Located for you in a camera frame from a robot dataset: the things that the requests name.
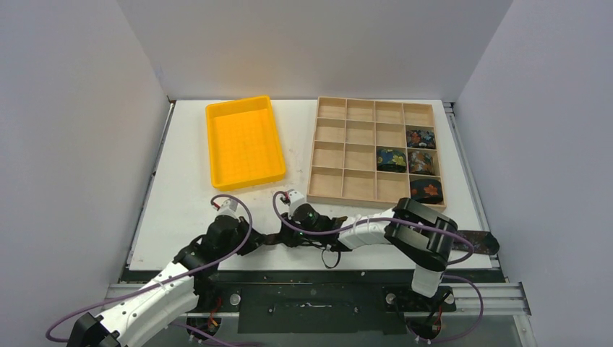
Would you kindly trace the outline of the brown blue floral tie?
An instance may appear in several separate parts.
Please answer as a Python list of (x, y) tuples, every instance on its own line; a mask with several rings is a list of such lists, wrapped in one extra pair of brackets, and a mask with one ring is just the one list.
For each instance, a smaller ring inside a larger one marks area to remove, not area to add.
[(408, 171), (410, 174), (435, 175), (432, 156), (422, 151), (408, 152)]
[[(468, 240), (477, 254), (496, 255), (500, 250), (500, 243), (490, 231), (460, 230), (458, 235)], [(335, 236), (310, 236), (295, 231), (280, 231), (276, 234), (262, 236), (262, 243), (266, 245), (284, 244), (287, 247), (316, 247), (332, 246), (336, 252), (340, 247)]]

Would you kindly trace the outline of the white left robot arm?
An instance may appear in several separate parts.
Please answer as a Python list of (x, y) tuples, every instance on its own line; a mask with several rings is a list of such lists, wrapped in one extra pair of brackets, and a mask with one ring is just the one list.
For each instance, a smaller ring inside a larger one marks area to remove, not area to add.
[(97, 316), (86, 313), (77, 319), (68, 346), (142, 346), (184, 313), (217, 311), (223, 295), (211, 276), (218, 261), (226, 255), (249, 254), (264, 241), (245, 218), (216, 217), (206, 234), (180, 249), (136, 296)]

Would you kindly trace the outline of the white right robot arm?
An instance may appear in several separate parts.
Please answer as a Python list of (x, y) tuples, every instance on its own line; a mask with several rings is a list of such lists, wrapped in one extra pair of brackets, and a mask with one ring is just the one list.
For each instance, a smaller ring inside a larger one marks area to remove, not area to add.
[(319, 214), (295, 191), (282, 192), (280, 201), (288, 206), (282, 226), (329, 244), (334, 252), (380, 244), (396, 247), (415, 264), (408, 299), (419, 310), (437, 301), (453, 245), (466, 242), (453, 220), (407, 197), (381, 213), (347, 218)]

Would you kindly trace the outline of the yellow plastic tray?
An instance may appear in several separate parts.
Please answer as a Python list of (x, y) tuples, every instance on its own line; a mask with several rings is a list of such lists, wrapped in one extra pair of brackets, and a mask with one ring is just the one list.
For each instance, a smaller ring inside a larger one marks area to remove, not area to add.
[(269, 96), (206, 106), (210, 180), (221, 192), (280, 181), (286, 163)]

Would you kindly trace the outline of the wooden compartment organizer box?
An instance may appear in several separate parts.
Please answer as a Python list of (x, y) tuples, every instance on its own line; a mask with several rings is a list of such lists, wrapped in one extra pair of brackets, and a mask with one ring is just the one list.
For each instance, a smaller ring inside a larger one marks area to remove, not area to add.
[[(425, 204), (438, 211), (447, 207), (440, 164), (440, 139), (429, 103), (321, 97), (312, 146), (307, 198), (311, 202), (355, 207), (389, 207), (399, 199), (411, 198), (410, 182), (436, 179), (441, 182), (444, 201)], [(408, 148), (406, 131), (433, 130), (436, 148)], [(422, 151), (433, 158), (435, 175), (377, 170), (376, 150), (394, 148), (406, 154)]]

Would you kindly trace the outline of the blue yellow floral rolled tie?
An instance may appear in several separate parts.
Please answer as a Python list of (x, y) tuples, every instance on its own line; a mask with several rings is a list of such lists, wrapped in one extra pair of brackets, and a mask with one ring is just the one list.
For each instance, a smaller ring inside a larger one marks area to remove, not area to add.
[(407, 159), (403, 151), (394, 148), (379, 147), (376, 150), (377, 170), (384, 172), (406, 173)]

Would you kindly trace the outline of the black orange floral rolled tie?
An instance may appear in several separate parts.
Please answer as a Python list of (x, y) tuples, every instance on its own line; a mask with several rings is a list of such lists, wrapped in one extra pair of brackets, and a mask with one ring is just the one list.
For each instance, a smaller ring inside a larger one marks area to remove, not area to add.
[(436, 179), (417, 179), (410, 182), (411, 198), (422, 204), (437, 205), (444, 201), (442, 184)]

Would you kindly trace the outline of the brown blue floral rolled tie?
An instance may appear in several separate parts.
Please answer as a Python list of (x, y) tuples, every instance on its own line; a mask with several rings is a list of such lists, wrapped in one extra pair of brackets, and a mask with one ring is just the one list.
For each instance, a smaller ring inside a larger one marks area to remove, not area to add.
[(408, 171), (410, 174), (435, 175), (432, 156), (422, 151), (408, 152)]

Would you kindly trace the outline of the navy red floral rolled tie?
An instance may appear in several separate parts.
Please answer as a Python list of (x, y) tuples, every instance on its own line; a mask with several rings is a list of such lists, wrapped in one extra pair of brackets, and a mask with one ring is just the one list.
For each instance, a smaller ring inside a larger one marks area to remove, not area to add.
[(436, 138), (433, 130), (409, 129), (406, 131), (408, 148), (436, 148)]

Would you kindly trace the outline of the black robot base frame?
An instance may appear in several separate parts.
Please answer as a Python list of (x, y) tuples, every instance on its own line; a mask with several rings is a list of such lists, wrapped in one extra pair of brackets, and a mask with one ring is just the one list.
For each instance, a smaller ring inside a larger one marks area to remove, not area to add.
[(411, 290), (410, 270), (222, 270), (189, 318), (237, 319), (254, 333), (401, 334), (406, 320), (517, 316), (531, 310), (519, 283), (498, 270), (452, 270), (432, 298)]

